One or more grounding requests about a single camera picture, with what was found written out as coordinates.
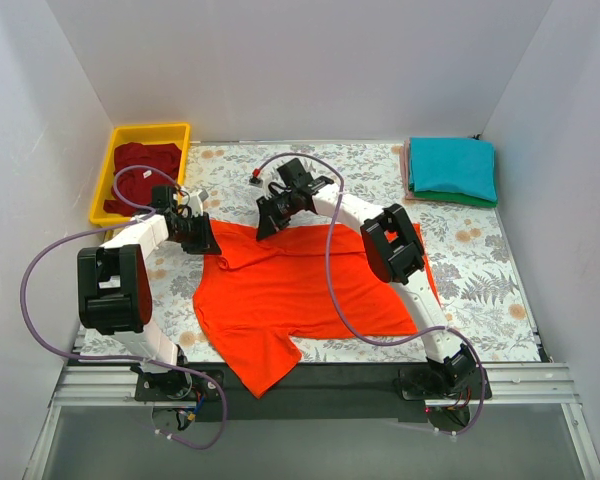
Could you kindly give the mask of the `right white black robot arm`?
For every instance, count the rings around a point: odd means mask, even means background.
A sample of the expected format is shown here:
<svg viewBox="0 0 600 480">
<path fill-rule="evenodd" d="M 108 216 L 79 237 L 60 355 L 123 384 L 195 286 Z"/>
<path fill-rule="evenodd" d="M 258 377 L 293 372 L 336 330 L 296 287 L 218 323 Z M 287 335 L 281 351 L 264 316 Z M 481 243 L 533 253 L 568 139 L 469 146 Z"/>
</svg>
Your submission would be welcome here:
<svg viewBox="0 0 600 480">
<path fill-rule="evenodd" d="M 303 155 L 284 153 L 277 171 L 280 185 L 262 180 L 254 169 L 250 184 L 263 189 L 258 198 L 257 237 L 268 238 L 286 228 L 301 211 L 330 218 L 360 234 L 372 273 L 388 284 L 411 315 L 426 354 L 414 372 L 400 375 L 397 384 L 409 398 L 485 400 L 487 375 L 470 341 L 450 327 L 425 269 L 425 249 L 405 209 L 381 207 L 345 191 L 342 175 L 313 176 Z"/>
</svg>

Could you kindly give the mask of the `orange t shirt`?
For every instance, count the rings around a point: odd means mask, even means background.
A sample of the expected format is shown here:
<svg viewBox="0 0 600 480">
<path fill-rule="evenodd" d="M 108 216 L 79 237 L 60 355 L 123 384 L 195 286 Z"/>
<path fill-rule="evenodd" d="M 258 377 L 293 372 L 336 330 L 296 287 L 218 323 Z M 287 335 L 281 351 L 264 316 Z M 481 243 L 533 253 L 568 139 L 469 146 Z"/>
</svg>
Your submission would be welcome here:
<svg viewBox="0 0 600 480">
<path fill-rule="evenodd" d="M 204 259 L 192 302 L 215 350 L 261 397 L 302 354 L 296 337 L 403 336 L 417 327 L 369 268 L 361 237 L 344 225 L 292 227 L 257 241 L 250 226 L 214 220 L 221 255 Z"/>
</svg>

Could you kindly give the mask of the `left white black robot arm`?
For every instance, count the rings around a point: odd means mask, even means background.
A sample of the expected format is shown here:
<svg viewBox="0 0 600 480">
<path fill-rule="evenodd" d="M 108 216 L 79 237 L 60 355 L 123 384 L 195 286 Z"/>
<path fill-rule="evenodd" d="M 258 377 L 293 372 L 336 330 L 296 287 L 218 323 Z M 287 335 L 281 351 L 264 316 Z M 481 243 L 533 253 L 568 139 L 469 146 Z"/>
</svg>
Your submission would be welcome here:
<svg viewBox="0 0 600 480">
<path fill-rule="evenodd" d="M 169 399 L 189 397 L 194 389 L 182 348 L 152 319 L 153 298 L 145 260 L 165 241 L 190 255 L 219 255 L 222 250 L 204 211 L 208 193 L 152 189 L 155 214 L 124 228 L 99 247 L 77 255 L 78 307 L 81 324 L 121 343 L 138 359 L 133 371 L 149 388 Z"/>
</svg>

